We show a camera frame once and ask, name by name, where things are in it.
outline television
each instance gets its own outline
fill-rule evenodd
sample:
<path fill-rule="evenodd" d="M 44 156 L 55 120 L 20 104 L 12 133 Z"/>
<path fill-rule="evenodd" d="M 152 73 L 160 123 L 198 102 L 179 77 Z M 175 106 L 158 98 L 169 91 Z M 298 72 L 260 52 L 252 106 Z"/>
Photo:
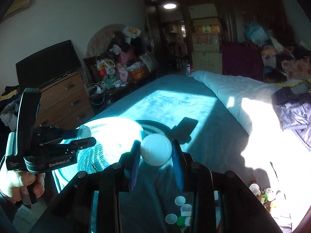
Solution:
<path fill-rule="evenodd" d="M 71 40 L 47 47 L 16 63 L 20 90 L 43 88 L 81 66 Z"/>

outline wooden dresser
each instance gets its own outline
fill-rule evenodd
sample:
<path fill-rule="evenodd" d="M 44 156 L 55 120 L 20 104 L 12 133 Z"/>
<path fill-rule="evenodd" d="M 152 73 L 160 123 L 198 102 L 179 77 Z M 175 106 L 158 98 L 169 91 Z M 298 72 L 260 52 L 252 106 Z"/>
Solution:
<path fill-rule="evenodd" d="M 74 72 L 41 90 L 36 126 L 75 129 L 94 116 L 80 72 Z"/>

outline drawer handle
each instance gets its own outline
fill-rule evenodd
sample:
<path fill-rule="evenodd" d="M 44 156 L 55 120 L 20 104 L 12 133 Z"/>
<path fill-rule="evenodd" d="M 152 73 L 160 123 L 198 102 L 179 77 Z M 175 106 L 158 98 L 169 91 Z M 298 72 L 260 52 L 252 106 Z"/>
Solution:
<path fill-rule="evenodd" d="M 85 116 L 86 116 L 86 113 L 84 113 L 83 115 L 77 117 L 77 119 L 80 120 L 80 119 L 82 119 L 82 118 L 85 118 Z"/>
<path fill-rule="evenodd" d="M 75 86 L 74 83 L 70 84 L 69 86 L 65 87 L 66 90 L 72 89 Z"/>
<path fill-rule="evenodd" d="M 45 120 L 43 123 L 40 124 L 40 126 L 46 125 L 49 122 L 49 120 Z"/>
<path fill-rule="evenodd" d="M 74 105 L 76 105 L 76 104 L 79 103 L 79 102 L 80 102 L 80 99 L 78 99 L 78 100 L 76 100 L 75 102 L 71 103 L 71 106 L 74 106 Z"/>

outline human hand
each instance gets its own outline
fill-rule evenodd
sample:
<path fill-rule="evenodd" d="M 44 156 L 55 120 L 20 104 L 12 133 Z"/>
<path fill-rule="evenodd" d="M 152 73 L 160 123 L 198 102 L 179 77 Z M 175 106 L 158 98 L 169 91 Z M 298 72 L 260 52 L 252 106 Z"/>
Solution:
<path fill-rule="evenodd" d="M 20 188 L 35 182 L 34 194 L 40 197 L 44 193 L 45 173 L 34 175 L 27 171 L 8 171 L 4 163 L 0 170 L 0 191 L 7 200 L 16 203 L 21 200 Z"/>

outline blue plastic bag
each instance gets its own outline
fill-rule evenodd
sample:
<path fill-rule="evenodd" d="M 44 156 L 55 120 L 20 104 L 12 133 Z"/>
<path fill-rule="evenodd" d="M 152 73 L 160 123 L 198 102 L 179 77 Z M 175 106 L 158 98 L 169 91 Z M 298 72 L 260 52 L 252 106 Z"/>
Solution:
<path fill-rule="evenodd" d="M 245 25 L 245 34 L 246 38 L 251 40 L 256 45 L 269 39 L 269 36 L 266 34 L 265 30 L 254 22 L 249 25 Z"/>

